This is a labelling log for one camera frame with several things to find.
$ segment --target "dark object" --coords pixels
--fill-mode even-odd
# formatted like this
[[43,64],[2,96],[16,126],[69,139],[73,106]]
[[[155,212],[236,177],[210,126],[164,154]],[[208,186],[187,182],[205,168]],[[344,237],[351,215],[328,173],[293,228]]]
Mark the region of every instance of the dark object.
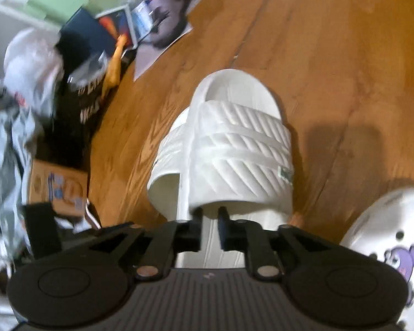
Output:
[[246,269],[175,269],[199,251],[202,210],[146,232],[128,225],[21,268],[8,297],[19,331],[389,330],[407,299],[392,267],[284,225],[219,211],[224,250]]
[[35,259],[44,258],[61,251],[57,234],[56,213],[50,203],[25,205],[22,207],[25,228]]
[[57,96],[53,139],[74,151],[76,157],[68,158],[76,160],[73,164],[83,161],[84,150],[100,126],[108,62],[105,52],[93,55],[69,75],[66,88]]
[[64,72],[69,76],[92,55],[106,52],[110,58],[115,51],[115,39],[83,7],[60,30],[57,45],[63,57]]

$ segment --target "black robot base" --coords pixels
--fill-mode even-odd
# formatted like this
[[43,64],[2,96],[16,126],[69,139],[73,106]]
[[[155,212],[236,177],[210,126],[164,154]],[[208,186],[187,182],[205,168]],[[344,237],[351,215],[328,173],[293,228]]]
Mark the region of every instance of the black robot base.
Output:
[[8,286],[16,330],[398,330],[408,288],[392,267],[220,208],[221,247],[243,252],[245,269],[174,268],[200,250],[201,223],[199,209],[153,231],[111,228],[21,268]]

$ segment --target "wooden floor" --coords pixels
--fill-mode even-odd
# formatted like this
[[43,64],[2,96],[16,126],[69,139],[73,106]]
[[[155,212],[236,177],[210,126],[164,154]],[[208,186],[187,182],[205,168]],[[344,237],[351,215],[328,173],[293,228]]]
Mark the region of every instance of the wooden floor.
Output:
[[130,68],[95,136],[104,225],[163,221],[145,191],[158,144],[199,82],[230,67],[285,112],[295,225],[339,241],[378,197],[414,186],[414,0],[203,0],[190,21],[136,83]]

